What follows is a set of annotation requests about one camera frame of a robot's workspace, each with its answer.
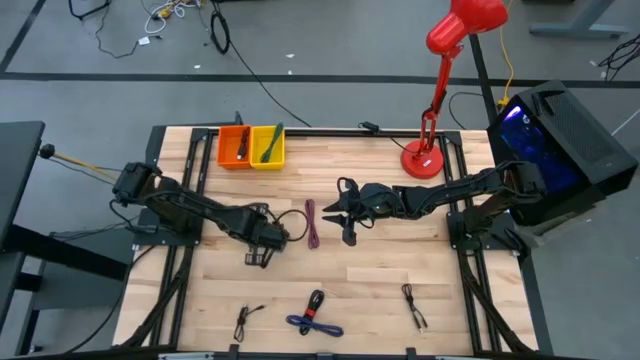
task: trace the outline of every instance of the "gray floor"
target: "gray floor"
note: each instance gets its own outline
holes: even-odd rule
[[[102,0],[76,3],[78,12]],[[533,21],[569,19],[587,1],[573,6],[525,5],[516,0],[505,42],[518,79],[600,80],[593,67],[621,41],[576,41],[531,37]],[[0,56],[9,47],[36,0],[0,0]],[[439,59],[424,45],[427,31],[448,9],[446,0],[262,0],[224,3],[233,40],[258,74],[419,75],[436,76]],[[640,2],[618,0],[602,21],[640,31]],[[209,11],[203,12],[208,23]],[[138,1],[115,0],[101,32],[103,45],[126,52],[144,35],[146,14]],[[208,41],[198,14],[172,17],[162,41],[114,60],[97,51],[93,32],[99,17],[84,24],[70,17],[66,1],[48,0],[8,71],[19,73],[247,74],[231,52],[221,56]],[[480,37],[491,78],[508,76],[498,32]],[[453,76],[475,78],[467,47]],[[619,80],[640,80],[640,61]],[[430,101],[432,85],[414,84],[267,84],[273,95],[314,126],[350,127],[360,121],[385,127],[418,125]],[[513,88],[514,94],[521,89]],[[479,92],[478,87],[452,86]],[[501,88],[494,88],[496,99]],[[615,129],[638,108],[640,89],[573,89],[602,122]],[[42,120],[44,140],[58,151],[104,166],[141,160],[149,131],[157,124],[228,121],[239,110],[246,122],[296,125],[255,83],[0,81],[0,121]],[[480,98],[460,96],[457,118],[468,128],[488,124]],[[457,128],[444,112],[439,128]],[[617,134],[640,157],[640,120]],[[600,359],[637,357],[640,343],[640,183],[615,195],[567,226],[533,257],[549,331],[556,354]],[[37,161],[17,223],[41,232],[99,228],[115,222],[106,206],[110,189],[56,164]],[[17,294],[24,300],[28,294]],[[91,333],[108,309],[48,311],[41,315],[36,343],[47,352],[70,348]],[[8,356],[19,332],[21,308],[12,306],[0,338]],[[85,349],[106,348],[111,321]]]

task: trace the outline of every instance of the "wooden table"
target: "wooden table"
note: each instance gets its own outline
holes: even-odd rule
[[[182,178],[191,130],[166,129],[158,159],[166,176]],[[494,165],[484,131],[463,131],[461,137],[469,173]],[[287,137],[282,171],[226,171],[215,165],[214,142],[206,196],[226,204],[267,202],[276,214],[304,209],[305,199],[312,198],[320,247],[309,250],[305,238],[274,255],[267,269],[248,267],[247,246],[205,222],[191,268],[178,349],[227,351],[242,305],[264,304],[266,309],[248,319],[242,352],[404,354],[405,348],[415,347],[418,354],[472,354],[458,260],[445,221],[448,207],[418,221],[389,219],[371,230],[358,227],[355,247],[341,241],[339,226],[320,219],[322,208],[338,198],[340,176],[352,177],[361,186],[444,182],[442,174],[430,180],[409,177],[400,165],[400,151],[387,138]],[[286,216],[283,223],[292,236],[304,228],[298,215]],[[114,344],[132,334],[157,300],[166,252],[163,247],[154,249],[131,272]],[[520,338],[535,348],[517,259],[499,250],[486,251],[485,258],[496,307]],[[413,284],[416,306],[429,324],[424,334],[415,328],[407,308],[400,290],[404,283]],[[327,295],[316,320],[342,326],[343,337],[316,332],[303,337],[285,322],[287,315],[303,313],[315,289]],[[476,308],[483,346],[489,349],[485,317],[478,304]],[[170,305],[164,341],[172,311]]]

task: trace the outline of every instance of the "yellow bin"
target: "yellow bin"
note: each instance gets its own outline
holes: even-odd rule
[[[260,159],[262,154],[271,145],[273,134],[276,132],[275,126],[252,126],[251,127],[251,157],[249,163],[251,167],[257,170],[280,170],[284,167],[284,138],[285,129],[276,140],[269,162],[262,163]]]

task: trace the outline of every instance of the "white cable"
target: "white cable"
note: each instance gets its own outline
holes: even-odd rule
[[[623,122],[620,126],[618,126],[617,129],[613,130],[613,132],[611,133],[611,136],[614,136],[618,131],[622,130],[623,127],[627,126],[629,121],[631,121],[631,119],[636,117],[638,113],[640,113],[640,109],[636,110],[636,112],[634,112],[633,115],[631,115],[627,120],[625,120],[625,122]]]
[[[162,21],[162,26],[159,29],[156,30],[149,30],[149,23],[151,22],[151,20],[153,20],[153,16],[157,14],[158,11],[165,9],[168,6],[172,6],[173,8],[171,9],[171,11],[176,14],[177,17],[179,18],[183,18],[185,15],[185,11],[184,8],[192,8],[192,7],[196,7],[197,5],[195,4],[191,4],[191,5],[187,5],[184,3],[184,1],[179,1],[177,3],[175,3],[173,0],[167,0],[167,2],[164,5],[160,5],[159,7],[155,8],[153,11],[151,11],[151,15],[149,15],[149,17],[147,18],[147,22],[144,24],[144,31],[147,34],[157,34],[160,31],[164,30],[165,27],[167,27],[167,20],[165,18],[163,18],[162,16],[158,16],[158,20]]]
[[[149,15],[149,17],[147,18],[147,22],[144,24],[144,32],[146,32],[147,34],[157,34],[160,31],[164,30],[164,28],[167,26],[167,20],[165,20],[165,18],[163,18],[162,16],[158,16],[158,19],[162,21],[162,26],[157,30],[149,31],[149,22],[153,19],[153,16],[156,15],[158,11],[166,8],[167,6],[169,6],[169,4],[171,4],[171,0],[167,1],[166,4],[160,5],[153,11],[151,11],[151,15]]]

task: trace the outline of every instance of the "orange bin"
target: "orange bin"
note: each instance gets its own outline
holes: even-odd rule
[[[251,126],[222,126],[218,132],[218,165],[227,170],[250,169],[251,157]],[[244,132],[247,131],[247,151],[244,157],[238,160],[238,149],[242,143]]]

